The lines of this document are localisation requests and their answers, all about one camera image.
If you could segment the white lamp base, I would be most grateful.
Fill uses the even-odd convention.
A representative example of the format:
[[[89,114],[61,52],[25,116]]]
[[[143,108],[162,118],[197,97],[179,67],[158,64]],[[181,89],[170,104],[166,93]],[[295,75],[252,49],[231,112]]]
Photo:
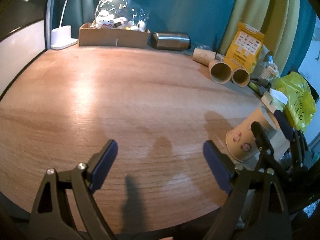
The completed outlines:
[[[59,27],[51,31],[50,48],[53,50],[63,50],[75,45],[78,42],[77,38],[72,38],[72,26],[62,25],[67,3],[68,0],[65,0],[60,17]]]

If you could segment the stainless steel tumbler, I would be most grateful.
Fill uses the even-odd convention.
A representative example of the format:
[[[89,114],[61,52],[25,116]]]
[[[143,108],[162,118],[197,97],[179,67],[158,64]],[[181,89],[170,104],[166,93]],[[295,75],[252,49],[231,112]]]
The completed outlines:
[[[184,51],[191,48],[191,39],[185,33],[157,33],[150,36],[150,45],[154,49]]]

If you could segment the yellow plastic bag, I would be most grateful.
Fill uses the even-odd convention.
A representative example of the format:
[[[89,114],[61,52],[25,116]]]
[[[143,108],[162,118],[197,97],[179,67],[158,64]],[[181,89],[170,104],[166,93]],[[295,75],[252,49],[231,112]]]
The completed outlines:
[[[275,79],[272,88],[282,92],[288,99],[284,114],[290,125],[305,132],[317,111],[316,102],[306,79],[297,72]]]

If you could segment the plastic bottle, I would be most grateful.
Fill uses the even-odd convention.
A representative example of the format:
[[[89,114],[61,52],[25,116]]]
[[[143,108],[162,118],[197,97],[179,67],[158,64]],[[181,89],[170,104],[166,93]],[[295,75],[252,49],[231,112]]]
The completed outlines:
[[[268,65],[268,66],[271,65],[271,64],[273,64],[273,57],[272,57],[272,55],[267,55],[267,56],[266,56],[266,62],[267,62],[267,65]]]

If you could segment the yellow paper bag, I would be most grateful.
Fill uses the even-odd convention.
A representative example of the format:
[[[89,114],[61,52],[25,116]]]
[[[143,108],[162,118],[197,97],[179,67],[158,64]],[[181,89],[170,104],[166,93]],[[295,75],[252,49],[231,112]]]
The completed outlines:
[[[224,58],[232,70],[242,68],[252,74],[263,47],[265,35],[252,26],[239,22],[238,31]]]

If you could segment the beige tissue box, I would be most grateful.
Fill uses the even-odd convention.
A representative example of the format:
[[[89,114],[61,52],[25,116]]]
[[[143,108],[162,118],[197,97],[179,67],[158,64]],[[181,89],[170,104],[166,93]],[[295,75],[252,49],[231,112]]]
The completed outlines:
[[[270,112],[274,113],[276,110],[284,111],[288,98],[283,92],[271,88],[263,94],[261,101]]]

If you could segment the printed paper cup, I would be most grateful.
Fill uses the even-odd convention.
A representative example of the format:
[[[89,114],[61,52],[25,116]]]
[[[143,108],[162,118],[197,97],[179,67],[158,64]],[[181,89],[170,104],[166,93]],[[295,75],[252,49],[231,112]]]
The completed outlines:
[[[225,141],[230,155],[239,162],[246,162],[258,153],[251,124],[259,122],[268,139],[272,139],[280,130],[273,113],[265,106],[259,106],[240,125],[226,133]]]

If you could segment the clear plastic toy bag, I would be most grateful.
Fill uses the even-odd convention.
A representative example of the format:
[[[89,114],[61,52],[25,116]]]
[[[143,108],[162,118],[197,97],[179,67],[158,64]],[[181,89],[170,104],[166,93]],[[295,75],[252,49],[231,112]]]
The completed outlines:
[[[131,0],[100,0],[91,28],[146,32],[149,11]]]

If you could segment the white perforated basket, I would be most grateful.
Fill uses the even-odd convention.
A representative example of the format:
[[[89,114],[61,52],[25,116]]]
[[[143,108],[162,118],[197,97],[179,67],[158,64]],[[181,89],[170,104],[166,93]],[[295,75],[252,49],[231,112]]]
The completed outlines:
[[[273,80],[280,77],[278,67],[275,63],[267,63],[264,66],[262,63],[259,63],[253,73],[251,74],[252,78],[261,78],[265,80]]]

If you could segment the short cardboard tube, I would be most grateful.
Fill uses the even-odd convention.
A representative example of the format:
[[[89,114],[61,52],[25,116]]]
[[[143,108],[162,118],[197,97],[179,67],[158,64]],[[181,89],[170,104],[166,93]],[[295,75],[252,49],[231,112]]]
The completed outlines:
[[[232,72],[232,82],[239,87],[245,87],[250,82],[250,75],[245,69],[235,69]]]

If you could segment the far cardboard tube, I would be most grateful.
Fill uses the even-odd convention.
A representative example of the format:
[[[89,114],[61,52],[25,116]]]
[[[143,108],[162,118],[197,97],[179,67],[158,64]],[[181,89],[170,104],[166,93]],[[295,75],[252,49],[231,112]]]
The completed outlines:
[[[195,48],[192,58],[194,61],[202,65],[208,66],[209,63],[215,59],[215,55],[216,55],[216,52],[214,51]]]

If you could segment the grey cloth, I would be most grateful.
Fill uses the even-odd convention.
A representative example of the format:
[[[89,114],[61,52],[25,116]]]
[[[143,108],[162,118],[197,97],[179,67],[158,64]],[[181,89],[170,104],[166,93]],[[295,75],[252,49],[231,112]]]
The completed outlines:
[[[272,83],[267,79],[252,77],[250,78],[248,87],[255,91],[260,97],[262,97],[265,92],[268,92],[270,90],[270,88],[272,87]]]

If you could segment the brown cardboard box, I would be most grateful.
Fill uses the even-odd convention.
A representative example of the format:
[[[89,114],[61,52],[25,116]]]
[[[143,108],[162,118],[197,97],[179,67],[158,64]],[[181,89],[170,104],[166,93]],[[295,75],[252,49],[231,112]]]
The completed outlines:
[[[90,23],[83,24],[79,29],[79,46],[112,46],[145,48],[150,31],[146,32],[124,29],[91,28]]]

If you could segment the large cardboard tube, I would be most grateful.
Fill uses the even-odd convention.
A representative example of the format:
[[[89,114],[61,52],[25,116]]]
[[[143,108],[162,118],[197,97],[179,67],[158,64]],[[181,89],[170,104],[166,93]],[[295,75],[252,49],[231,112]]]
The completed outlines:
[[[216,60],[210,61],[208,69],[210,77],[215,83],[227,83],[232,77],[231,67],[224,62]]]

